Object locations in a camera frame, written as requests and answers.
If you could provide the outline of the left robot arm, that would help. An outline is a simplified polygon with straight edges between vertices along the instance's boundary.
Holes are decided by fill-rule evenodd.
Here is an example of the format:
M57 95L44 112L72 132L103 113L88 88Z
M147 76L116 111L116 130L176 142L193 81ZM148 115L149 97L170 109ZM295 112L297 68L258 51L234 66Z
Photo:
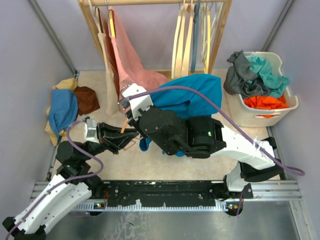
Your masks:
M67 140L57 148L56 159L61 165L47 187L24 211L3 221L8 231L6 239L44 240L75 206L91 197L101 197L104 182L98 175L104 164L97 155L105 151L116 155L139 135L135 129L89 120L84 125L86 141L74 142L70 131L78 124L79 120L67 128Z

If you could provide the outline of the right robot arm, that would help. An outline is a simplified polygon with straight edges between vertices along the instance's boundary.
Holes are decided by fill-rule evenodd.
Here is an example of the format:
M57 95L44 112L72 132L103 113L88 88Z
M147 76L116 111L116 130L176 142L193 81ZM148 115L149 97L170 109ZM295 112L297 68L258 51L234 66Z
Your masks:
M181 119L172 110L153 107L138 118L138 130L169 156L236 160L235 168L224 178L223 192L229 198L235 198L249 183L264 182L283 172L271 160L276 148L271 138L251 143L209 116Z

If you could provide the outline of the blue t-shirt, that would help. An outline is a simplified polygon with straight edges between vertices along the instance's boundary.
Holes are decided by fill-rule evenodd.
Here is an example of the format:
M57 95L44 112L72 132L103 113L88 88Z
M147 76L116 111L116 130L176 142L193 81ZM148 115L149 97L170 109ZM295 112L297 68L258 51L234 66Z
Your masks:
M222 105L221 79L209 74L185 76L153 90L136 94L130 100L146 95L150 95L153 102L151 108L173 111L183 120L200 116L212 118L212 115L217 113ZM139 148L145 152L154 142L141 133L140 135L142 138Z

